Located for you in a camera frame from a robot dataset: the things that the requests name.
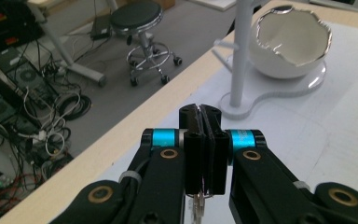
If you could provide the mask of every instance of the desk leg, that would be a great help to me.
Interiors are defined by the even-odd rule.
[[[71,56],[69,56],[60,39],[48,26],[48,21],[43,16],[39,7],[32,3],[27,3],[27,6],[34,13],[36,21],[40,24],[40,27],[49,37],[50,41],[53,43],[57,51],[61,54],[62,58],[65,60],[67,64],[67,69],[98,82],[98,85],[101,87],[104,86],[106,84],[106,76],[97,71],[91,70],[85,66],[75,63],[74,60],[72,60]]]

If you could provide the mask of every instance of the bowl with silver rim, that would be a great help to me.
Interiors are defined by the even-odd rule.
[[[331,42],[331,29],[312,11],[275,7],[252,26],[249,59],[266,76],[302,77],[323,62]]]

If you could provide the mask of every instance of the gray floor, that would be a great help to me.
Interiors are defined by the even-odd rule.
[[[175,6],[164,12],[161,23],[150,30],[155,41],[166,44],[183,58],[183,64],[177,67],[171,60],[166,62],[163,72],[171,79],[175,78],[210,49],[216,38],[223,38],[226,35],[234,18],[235,7],[223,12],[186,0],[176,0]],[[78,32],[85,33],[89,28],[88,26]],[[94,43],[94,46],[98,46],[101,42]],[[65,41],[65,46],[70,51],[81,54],[81,49],[84,51],[90,47],[90,39],[87,36],[71,35]],[[159,74],[154,72],[147,76],[140,76],[139,86],[135,88],[131,86],[130,70],[126,64],[126,55],[131,48],[133,46],[126,45],[126,38],[113,35],[98,51],[79,61],[107,76],[107,84],[102,88],[83,77],[70,76],[71,80],[82,86],[83,94],[92,101],[92,108],[84,117],[67,122],[67,127],[72,130],[70,148],[72,155],[80,154],[163,87]]]

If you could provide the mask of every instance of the white stand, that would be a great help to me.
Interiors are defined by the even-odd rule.
[[[238,0],[235,43],[215,41],[215,45],[234,49],[232,65],[213,49],[213,54],[232,73],[231,92],[225,94],[219,102],[220,109],[229,119],[245,119],[255,103],[270,96],[297,96],[309,93],[324,80],[325,64],[320,65],[306,77],[295,79],[273,79],[255,71],[248,60],[248,46],[253,10],[255,6],[260,5],[260,2]]]
[[[62,58],[65,60],[67,69],[76,72],[81,76],[90,78],[98,82],[98,85],[101,87],[104,86],[106,84],[106,76],[97,71],[91,70],[87,67],[75,63],[74,60],[72,60],[71,56],[69,56],[68,52],[64,48],[60,39],[54,34],[54,32],[48,26],[48,21],[43,16],[39,7],[32,3],[27,3],[27,6],[34,13],[36,21],[40,24],[40,27],[43,29],[45,34],[49,37],[49,39],[51,40],[57,51],[61,54]]]

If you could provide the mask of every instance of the table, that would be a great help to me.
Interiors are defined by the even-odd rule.
[[[287,4],[311,9],[324,21],[358,27],[356,12],[284,1],[269,2],[254,15],[254,20],[272,7]],[[231,34],[225,40],[232,42],[233,38],[234,35]],[[222,53],[228,55],[230,52],[222,50]],[[210,50],[206,52],[47,183],[3,216],[0,223],[47,223],[55,218],[81,189],[95,181],[113,162],[138,143],[145,128],[159,125],[222,67],[223,65],[215,59]]]
[[[30,0],[26,4],[28,8],[31,9],[31,11],[33,12],[35,19],[39,23],[42,30],[53,43],[56,50],[61,54],[62,58],[65,60],[66,64],[63,65],[70,71],[73,71],[81,76],[96,81],[101,87],[104,86],[104,84],[106,84],[106,76],[97,71],[91,70],[83,65],[75,63],[65,49],[65,47],[63,46],[61,40],[57,37],[54,31],[50,29],[48,25],[48,20],[45,18],[40,8],[57,4],[58,1],[59,0]]]

